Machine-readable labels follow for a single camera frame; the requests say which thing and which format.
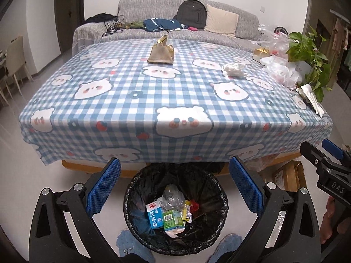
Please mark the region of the white tissue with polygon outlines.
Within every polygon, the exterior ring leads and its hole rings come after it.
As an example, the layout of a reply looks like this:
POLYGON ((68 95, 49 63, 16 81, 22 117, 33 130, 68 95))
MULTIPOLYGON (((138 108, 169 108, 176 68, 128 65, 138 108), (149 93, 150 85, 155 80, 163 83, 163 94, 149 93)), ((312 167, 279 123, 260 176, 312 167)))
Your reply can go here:
POLYGON ((234 77, 234 78, 243 78, 246 76, 246 73, 243 71, 246 68, 246 65, 243 63, 232 62, 222 66, 222 75, 224 77, 234 77))

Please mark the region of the gold foil snack bag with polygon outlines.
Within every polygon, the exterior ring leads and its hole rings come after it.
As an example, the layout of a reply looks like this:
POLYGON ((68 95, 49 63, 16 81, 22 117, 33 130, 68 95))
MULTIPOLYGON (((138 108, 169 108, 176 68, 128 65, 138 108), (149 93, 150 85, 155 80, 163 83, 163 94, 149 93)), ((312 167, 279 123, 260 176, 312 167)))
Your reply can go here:
POLYGON ((168 36, 163 35, 152 46, 148 57, 148 64, 167 64, 172 65, 174 62, 175 51, 171 44, 167 44, 168 36))

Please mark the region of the black trash bin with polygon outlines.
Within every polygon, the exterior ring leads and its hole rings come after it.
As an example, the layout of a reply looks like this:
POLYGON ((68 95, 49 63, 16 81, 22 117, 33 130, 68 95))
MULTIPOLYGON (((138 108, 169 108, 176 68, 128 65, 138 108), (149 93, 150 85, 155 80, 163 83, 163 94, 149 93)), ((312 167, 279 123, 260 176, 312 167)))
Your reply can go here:
POLYGON ((124 218, 131 234, 163 255, 197 254, 218 239, 228 213, 228 199, 215 172, 216 162, 153 163, 136 174, 124 196, 124 218), (180 212, 185 228, 151 229, 146 204, 161 202, 163 213, 180 212))

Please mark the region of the brown cardboard box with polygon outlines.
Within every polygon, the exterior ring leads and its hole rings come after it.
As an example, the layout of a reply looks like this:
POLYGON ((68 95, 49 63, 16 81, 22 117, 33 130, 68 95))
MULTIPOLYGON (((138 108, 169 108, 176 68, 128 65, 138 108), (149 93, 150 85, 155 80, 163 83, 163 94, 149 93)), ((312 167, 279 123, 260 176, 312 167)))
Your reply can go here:
POLYGON ((272 174, 273 182, 282 190, 297 192, 306 188, 306 178, 302 162, 291 160, 272 174))

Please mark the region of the blue milk carton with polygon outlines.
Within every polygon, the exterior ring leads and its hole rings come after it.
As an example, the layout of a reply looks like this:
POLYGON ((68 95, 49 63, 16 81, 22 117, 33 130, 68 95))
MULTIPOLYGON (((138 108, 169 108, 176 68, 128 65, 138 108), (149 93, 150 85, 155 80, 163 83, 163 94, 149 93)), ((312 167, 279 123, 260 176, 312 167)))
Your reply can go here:
POLYGON ((152 203, 146 204, 146 211, 151 229, 164 227, 163 210, 161 202, 158 199, 152 203))

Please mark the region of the blue slipper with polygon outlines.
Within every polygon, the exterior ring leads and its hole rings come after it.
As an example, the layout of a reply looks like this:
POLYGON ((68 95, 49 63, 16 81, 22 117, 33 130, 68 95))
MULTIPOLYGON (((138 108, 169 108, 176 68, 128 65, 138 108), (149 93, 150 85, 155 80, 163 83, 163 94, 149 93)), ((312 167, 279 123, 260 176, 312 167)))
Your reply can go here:
POLYGON ((152 252, 135 239, 127 229, 120 232, 117 237, 116 245, 119 249, 121 258, 125 259, 128 255, 138 255, 146 262, 156 262, 152 252))

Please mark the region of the white papers at table edge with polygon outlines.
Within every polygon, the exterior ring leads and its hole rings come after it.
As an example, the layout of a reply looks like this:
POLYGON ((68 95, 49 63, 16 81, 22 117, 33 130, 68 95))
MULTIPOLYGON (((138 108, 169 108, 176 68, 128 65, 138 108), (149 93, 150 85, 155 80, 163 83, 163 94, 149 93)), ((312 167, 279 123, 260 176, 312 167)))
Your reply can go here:
POLYGON ((325 114, 325 110, 323 107, 319 104, 317 101, 317 97, 315 93, 312 90, 312 87, 309 84, 305 84, 297 89, 295 91, 303 97, 303 99, 306 99, 308 103, 312 106, 312 108, 315 110, 315 113, 319 117, 323 117, 325 114))

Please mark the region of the green drink carton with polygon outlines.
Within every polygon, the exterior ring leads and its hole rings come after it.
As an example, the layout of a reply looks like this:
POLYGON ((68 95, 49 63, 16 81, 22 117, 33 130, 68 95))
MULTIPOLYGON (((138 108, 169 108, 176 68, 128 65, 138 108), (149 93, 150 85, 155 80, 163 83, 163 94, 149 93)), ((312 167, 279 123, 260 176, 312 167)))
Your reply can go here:
POLYGON ((176 210, 164 212, 163 223, 165 231, 183 230, 185 228, 181 214, 176 210))

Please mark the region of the blue checkered tablecloth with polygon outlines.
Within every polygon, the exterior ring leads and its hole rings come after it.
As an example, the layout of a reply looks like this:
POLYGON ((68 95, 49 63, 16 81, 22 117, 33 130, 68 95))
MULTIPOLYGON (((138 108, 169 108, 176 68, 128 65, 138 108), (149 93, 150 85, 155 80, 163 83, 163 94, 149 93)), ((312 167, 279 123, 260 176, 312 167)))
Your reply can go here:
POLYGON ((125 163, 226 162, 294 152, 327 138, 319 117, 249 52, 172 40, 172 65, 148 64, 153 39, 93 44, 66 62, 19 116, 44 164, 74 159, 125 163), (222 66, 246 65, 243 78, 222 66))

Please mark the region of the white plastic bag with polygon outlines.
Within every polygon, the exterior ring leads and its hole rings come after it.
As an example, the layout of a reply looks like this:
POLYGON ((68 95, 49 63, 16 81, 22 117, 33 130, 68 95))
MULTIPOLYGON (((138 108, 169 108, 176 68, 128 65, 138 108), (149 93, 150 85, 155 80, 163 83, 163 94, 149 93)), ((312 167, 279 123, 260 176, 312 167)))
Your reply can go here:
POLYGON ((303 81, 301 74, 296 70, 295 62, 272 55, 261 58, 260 63, 263 65, 264 72, 285 87, 293 88, 303 81))

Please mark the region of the green potted plant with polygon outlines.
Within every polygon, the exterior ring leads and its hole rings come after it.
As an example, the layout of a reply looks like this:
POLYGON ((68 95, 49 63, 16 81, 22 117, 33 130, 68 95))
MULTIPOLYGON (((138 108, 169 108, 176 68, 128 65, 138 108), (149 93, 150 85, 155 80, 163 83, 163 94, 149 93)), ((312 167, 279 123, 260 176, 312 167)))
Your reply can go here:
POLYGON ((286 54, 289 62, 296 63, 296 70, 302 76, 302 81, 298 82, 298 86, 310 85, 317 101, 321 103, 324 98, 324 90, 331 91, 331 88, 327 85, 330 79, 331 66, 328 58, 320 52, 315 44, 317 37, 321 39, 321 42, 326 41, 313 28, 307 32, 307 35, 301 32, 291 32, 288 35, 290 43, 286 54))

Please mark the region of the clear plastic bag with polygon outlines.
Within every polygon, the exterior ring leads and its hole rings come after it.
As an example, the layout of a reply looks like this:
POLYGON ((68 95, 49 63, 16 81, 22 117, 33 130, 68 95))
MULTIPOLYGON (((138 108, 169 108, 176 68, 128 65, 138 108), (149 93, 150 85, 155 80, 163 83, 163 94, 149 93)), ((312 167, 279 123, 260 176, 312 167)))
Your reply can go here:
POLYGON ((261 24, 258 30, 261 32, 262 37, 260 44, 267 48, 271 55, 279 56, 287 59, 287 51, 289 50, 289 44, 291 42, 289 36, 284 34, 275 34, 274 29, 277 26, 269 26, 261 24))

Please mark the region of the gold small box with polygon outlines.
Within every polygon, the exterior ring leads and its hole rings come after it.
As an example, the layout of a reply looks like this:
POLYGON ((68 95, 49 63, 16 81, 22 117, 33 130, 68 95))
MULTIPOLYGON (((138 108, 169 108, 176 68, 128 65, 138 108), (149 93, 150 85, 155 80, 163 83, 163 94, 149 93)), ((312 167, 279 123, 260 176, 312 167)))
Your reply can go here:
POLYGON ((262 58, 266 58, 271 56, 269 50, 267 48, 257 48, 253 51, 252 59, 260 62, 262 58))

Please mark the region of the white fan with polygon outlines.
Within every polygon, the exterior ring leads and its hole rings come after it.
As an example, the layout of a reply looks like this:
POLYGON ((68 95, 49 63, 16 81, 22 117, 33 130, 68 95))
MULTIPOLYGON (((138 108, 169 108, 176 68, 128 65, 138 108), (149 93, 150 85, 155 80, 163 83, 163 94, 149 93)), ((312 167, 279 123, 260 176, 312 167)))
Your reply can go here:
POLYGON ((276 28, 274 29, 274 33, 275 33, 275 34, 284 34, 284 35, 288 36, 288 31, 287 31, 284 27, 282 27, 282 26, 276 27, 276 28))

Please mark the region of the beige dining chair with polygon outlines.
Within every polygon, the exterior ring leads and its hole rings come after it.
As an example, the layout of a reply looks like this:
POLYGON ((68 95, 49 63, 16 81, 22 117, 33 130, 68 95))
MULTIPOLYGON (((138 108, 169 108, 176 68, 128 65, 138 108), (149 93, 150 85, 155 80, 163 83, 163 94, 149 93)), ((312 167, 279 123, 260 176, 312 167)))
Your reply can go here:
POLYGON ((17 79, 17 73, 21 70, 24 71, 29 81, 33 81, 24 56, 24 38, 23 36, 18 36, 9 44, 6 52, 1 52, 1 84, 5 85, 11 98, 13 96, 7 84, 9 79, 13 79, 18 92, 21 96, 23 95, 17 79))

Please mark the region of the beige cushion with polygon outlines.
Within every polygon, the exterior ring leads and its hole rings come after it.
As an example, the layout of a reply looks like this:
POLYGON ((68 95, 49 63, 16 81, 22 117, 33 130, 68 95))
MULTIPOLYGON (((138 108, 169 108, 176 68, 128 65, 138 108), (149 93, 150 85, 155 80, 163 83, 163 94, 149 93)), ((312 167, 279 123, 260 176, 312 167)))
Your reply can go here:
POLYGON ((207 32, 235 36, 239 15, 233 12, 206 5, 206 24, 204 30, 207 32))

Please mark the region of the pink cloth on sofa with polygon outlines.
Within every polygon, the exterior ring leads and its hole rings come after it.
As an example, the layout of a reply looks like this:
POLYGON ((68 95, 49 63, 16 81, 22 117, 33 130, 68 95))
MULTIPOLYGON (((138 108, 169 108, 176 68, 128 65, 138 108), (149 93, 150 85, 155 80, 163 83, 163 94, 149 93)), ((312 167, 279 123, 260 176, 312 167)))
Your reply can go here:
POLYGON ((190 30, 190 31, 193 31, 193 32, 197 32, 198 31, 198 29, 195 28, 195 27, 188 27, 187 29, 190 30))

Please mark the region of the dark blue jacket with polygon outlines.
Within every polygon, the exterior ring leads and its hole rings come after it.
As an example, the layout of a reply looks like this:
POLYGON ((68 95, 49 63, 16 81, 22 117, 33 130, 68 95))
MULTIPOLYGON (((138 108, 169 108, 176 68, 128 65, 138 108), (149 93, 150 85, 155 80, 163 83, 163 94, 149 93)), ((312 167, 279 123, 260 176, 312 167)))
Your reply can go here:
POLYGON ((147 32, 171 32, 174 30, 188 29, 187 25, 177 20, 167 20, 163 18, 148 18, 143 21, 144 29, 147 32))

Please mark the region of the black backpack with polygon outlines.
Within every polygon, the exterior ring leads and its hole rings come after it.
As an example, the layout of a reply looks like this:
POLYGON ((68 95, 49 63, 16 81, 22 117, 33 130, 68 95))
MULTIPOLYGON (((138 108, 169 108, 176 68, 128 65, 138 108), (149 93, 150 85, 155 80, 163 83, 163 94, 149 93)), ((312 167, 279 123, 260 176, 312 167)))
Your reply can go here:
POLYGON ((197 0, 187 0, 180 4, 174 19, 188 27, 203 30, 206 26, 206 7, 197 0))

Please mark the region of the wooden table frame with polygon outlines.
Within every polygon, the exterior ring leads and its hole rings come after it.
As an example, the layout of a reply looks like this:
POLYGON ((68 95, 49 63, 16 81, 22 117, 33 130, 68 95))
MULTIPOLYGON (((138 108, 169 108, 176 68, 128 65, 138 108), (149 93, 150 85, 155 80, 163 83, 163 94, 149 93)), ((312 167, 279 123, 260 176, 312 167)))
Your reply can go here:
MULTIPOLYGON (((256 158, 253 160, 244 160, 244 164, 251 170, 262 171, 266 167, 286 163, 300 156, 300 152, 281 153, 277 155, 274 154, 271 156, 256 158)), ((62 160, 61 163, 66 169, 89 174, 98 173, 105 166, 104 163, 90 162, 87 160, 62 160)), ((136 175, 140 170, 142 170, 146 166, 149 166, 149 163, 122 163, 121 177, 131 179, 134 175, 136 175)))

